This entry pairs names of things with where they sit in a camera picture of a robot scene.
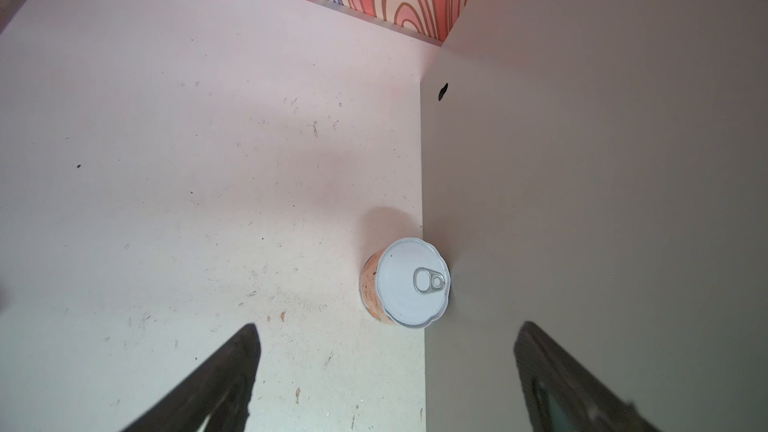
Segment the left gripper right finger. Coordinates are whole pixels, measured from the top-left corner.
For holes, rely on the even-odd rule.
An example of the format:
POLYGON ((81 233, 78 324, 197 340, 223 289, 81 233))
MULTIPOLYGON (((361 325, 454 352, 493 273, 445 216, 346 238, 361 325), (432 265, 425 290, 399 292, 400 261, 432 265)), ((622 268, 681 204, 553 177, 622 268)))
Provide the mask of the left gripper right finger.
POLYGON ((654 431, 625 402, 532 321, 520 328, 514 355, 532 429, 654 431))

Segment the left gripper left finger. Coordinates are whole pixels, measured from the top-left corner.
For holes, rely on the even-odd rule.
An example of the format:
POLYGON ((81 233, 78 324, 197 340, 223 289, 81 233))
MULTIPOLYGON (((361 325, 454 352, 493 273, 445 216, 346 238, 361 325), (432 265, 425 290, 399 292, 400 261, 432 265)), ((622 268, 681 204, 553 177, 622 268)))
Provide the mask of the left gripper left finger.
POLYGON ((243 432, 260 357, 256 325, 248 323, 126 429, 243 432))

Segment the pull-tab can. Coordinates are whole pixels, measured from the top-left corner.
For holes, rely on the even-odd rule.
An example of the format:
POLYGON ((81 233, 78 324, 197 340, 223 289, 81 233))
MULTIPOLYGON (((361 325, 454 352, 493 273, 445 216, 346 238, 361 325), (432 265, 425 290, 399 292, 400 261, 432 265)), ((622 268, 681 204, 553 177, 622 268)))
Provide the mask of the pull-tab can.
POLYGON ((399 239, 375 252, 359 275, 359 292, 377 321, 423 329, 442 317, 451 277, 438 250, 420 238, 399 239))

